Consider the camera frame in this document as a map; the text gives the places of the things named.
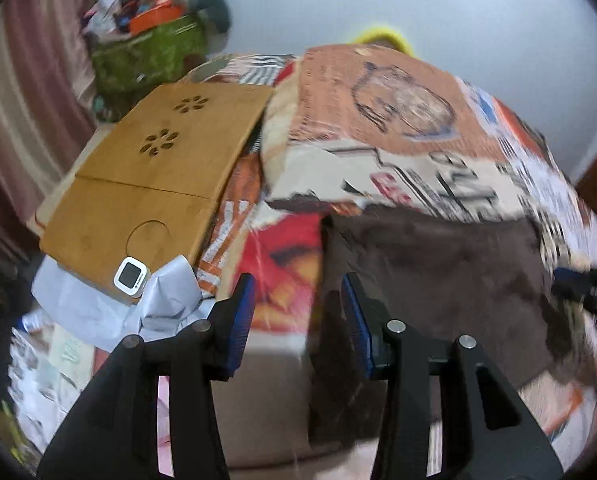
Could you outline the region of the dark brown cloth garment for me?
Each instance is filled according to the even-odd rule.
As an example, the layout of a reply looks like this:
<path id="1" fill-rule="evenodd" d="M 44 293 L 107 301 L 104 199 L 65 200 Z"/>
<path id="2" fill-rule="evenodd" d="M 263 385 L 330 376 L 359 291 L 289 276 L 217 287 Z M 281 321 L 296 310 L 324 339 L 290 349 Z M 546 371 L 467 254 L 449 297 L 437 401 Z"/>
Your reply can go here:
<path id="1" fill-rule="evenodd" d="M 346 273 L 357 273 L 370 297 L 422 335 L 477 338 L 515 388 L 571 350 L 531 219 L 461 223 L 373 205 L 359 216 L 323 218 L 321 239 L 312 444 L 349 445 L 376 437 L 381 426 L 385 387 L 359 370 L 340 304 Z"/>

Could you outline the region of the crumpled white paper sheet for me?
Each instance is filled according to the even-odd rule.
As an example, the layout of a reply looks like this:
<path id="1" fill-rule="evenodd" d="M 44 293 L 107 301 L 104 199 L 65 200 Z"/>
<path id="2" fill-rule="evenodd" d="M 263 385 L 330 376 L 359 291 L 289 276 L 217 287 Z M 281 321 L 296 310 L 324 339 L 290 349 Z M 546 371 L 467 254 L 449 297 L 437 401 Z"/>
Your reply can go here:
<path id="1" fill-rule="evenodd" d="M 203 296 L 190 263 L 181 256 L 151 275 L 135 304 L 127 296 L 115 299 L 101 292 L 50 257 L 36 273 L 32 294 L 53 322 L 108 352 L 128 335 L 145 341 L 172 337 L 207 318 L 216 302 Z"/>

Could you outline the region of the small white digital timer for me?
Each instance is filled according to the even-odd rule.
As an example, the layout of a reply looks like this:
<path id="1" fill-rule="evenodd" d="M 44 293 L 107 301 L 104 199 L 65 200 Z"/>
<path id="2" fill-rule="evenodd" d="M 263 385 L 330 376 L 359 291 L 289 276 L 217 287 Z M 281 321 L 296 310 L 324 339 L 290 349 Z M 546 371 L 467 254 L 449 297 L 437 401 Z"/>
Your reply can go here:
<path id="1" fill-rule="evenodd" d="M 126 296 L 137 298 L 141 296 L 150 275 L 150 269 L 143 262 L 127 256 L 115 272 L 113 285 Z"/>

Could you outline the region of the bamboo folding lap table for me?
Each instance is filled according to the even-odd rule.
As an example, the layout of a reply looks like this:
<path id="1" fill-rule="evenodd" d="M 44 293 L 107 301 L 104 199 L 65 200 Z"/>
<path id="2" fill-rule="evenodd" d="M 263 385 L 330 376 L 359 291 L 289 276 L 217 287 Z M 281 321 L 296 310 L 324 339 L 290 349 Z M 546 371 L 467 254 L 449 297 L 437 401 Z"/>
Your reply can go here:
<path id="1" fill-rule="evenodd" d="M 271 95 L 227 82 L 157 87 L 76 171 L 41 250 L 116 298 L 113 278 L 127 257 L 152 272 L 178 256 L 194 263 Z"/>

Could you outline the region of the newspaper print bed cover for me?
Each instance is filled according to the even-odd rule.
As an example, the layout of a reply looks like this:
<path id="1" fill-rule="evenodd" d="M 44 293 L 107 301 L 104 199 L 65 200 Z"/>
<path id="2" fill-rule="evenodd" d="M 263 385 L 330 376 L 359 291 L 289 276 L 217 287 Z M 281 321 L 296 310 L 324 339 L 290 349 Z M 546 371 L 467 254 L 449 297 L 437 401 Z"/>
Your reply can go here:
<path id="1" fill-rule="evenodd" d="M 195 265 L 206 296 L 227 296 L 241 273 L 257 281 L 242 370 L 215 391 L 228 462 L 249 477 L 361 479 L 376 452 L 378 436 L 308 439 L 323 218 L 373 205 L 461 223 L 528 218 L 550 277 L 597 266 L 597 216 L 545 139 L 499 99 L 417 58 L 370 44 L 227 55 L 187 81 L 272 90 L 259 150 L 236 164 Z M 555 300 L 571 350 L 518 390 L 570 468 L 597 432 L 597 324 Z"/>

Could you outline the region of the striped red beige curtain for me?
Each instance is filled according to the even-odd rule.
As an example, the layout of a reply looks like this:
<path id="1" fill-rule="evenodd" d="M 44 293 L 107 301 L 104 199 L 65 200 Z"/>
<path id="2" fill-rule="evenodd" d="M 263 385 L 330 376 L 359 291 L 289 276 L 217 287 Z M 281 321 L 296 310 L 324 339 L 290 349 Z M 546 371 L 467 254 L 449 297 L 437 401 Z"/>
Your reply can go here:
<path id="1" fill-rule="evenodd" d="M 82 14 L 94 0 L 0 0 L 0 246 L 22 258 L 26 222 L 93 135 Z"/>

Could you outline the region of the yellow curved foam tube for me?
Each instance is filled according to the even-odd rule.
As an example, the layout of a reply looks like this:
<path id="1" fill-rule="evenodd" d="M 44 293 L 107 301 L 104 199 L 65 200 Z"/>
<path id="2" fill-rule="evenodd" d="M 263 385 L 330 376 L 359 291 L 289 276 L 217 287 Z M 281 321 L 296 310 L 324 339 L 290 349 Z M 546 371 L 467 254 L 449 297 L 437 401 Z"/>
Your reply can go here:
<path id="1" fill-rule="evenodd" d="M 389 26 L 373 26 L 365 29 L 355 39 L 353 44 L 375 44 L 388 47 L 414 58 L 415 51 L 406 38 L 396 29 Z"/>

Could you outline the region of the green storage bag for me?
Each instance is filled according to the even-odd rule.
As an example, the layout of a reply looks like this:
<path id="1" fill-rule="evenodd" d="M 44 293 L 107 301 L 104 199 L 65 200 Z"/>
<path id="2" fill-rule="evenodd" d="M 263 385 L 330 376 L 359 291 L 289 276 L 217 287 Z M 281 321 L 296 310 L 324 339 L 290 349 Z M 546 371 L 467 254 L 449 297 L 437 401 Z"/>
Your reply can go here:
<path id="1" fill-rule="evenodd" d="M 126 115 L 160 84 L 175 82 L 205 61 L 202 25 L 186 15 L 91 52 L 97 97 L 112 120 Z"/>

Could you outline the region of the orange box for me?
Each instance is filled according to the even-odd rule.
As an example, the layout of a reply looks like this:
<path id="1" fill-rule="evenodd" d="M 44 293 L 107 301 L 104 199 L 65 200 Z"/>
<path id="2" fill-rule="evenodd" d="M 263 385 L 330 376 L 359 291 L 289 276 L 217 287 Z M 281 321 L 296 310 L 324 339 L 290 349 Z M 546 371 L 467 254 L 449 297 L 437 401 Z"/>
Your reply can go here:
<path id="1" fill-rule="evenodd" d="M 139 0 L 129 21 L 129 33 L 137 36 L 158 25 L 178 20 L 184 9 L 175 0 Z"/>

